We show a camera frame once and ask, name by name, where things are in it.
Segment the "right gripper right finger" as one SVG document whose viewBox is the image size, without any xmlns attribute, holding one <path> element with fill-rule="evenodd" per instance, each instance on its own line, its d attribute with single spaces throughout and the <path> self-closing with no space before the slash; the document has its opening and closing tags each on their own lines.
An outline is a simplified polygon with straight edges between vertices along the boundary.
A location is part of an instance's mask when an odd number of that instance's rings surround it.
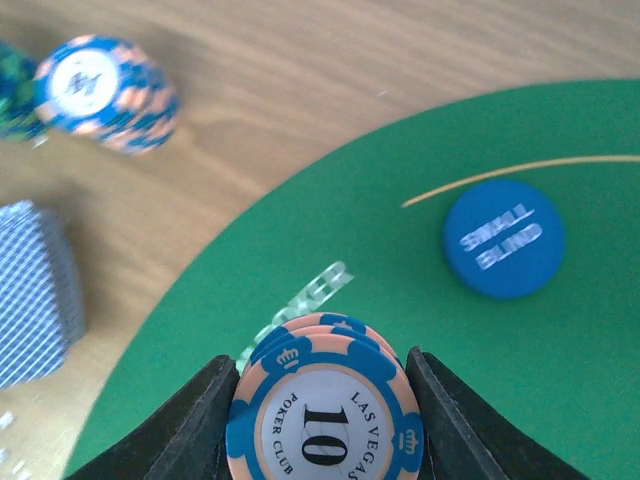
<svg viewBox="0 0 640 480">
<path fill-rule="evenodd" d="M 426 437 L 420 479 L 587 479 L 516 428 L 433 354 L 411 348 L 405 372 Z"/>
</svg>

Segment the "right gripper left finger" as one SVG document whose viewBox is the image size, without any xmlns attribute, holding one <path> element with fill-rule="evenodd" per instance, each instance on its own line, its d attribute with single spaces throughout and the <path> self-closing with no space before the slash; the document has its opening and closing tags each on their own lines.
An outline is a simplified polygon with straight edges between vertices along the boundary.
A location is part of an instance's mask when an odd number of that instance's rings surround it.
<svg viewBox="0 0 640 480">
<path fill-rule="evenodd" d="M 238 380 L 230 357 L 213 358 L 140 426 L 69 478 L 229 479 L 224 435 Z"/>
</svg>

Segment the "ten chips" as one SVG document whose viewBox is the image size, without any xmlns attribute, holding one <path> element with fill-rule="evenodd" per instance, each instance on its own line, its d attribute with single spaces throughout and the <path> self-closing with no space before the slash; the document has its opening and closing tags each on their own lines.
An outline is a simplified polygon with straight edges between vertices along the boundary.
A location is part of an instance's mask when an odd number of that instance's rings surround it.
<svg viewBox="0 0 640 480">
<path fill-rule="evenodd" d="M 415 479 L 423 450 L 395 351 L 334 313 L 294 318 L 259 342 L 226 427 L 234 479 Z"/>
</svg>

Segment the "blue small blind button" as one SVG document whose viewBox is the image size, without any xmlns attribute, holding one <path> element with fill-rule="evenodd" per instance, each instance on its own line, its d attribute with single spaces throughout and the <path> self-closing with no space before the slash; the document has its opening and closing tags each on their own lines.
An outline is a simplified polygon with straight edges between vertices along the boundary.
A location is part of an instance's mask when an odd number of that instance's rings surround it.
<svg viewBox="0 0 640 480">
<path fill-rule="evenodd" d="M 452 205 L 443 226 L 444 254 L 471 289 L 498 299 L 535 293 L 559 271 L 564 224 L 542 190 L 518 180 L 482 182 Z"/>
</svg>

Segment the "blue ten chip stack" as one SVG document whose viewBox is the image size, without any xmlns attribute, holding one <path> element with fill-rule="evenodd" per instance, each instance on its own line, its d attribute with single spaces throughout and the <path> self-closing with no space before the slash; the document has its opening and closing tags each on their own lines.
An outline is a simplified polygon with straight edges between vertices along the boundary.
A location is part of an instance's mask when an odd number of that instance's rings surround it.
<svg viewBox="0 0 640 480">
<path fill-rule="evenodd" d="M 34 75 L 43 123 L 129 155 L 150 152 L 175 132 L 176 87 L 137 44 L 105 35 L 75 37 L 48 55 Z"/>
</svg>

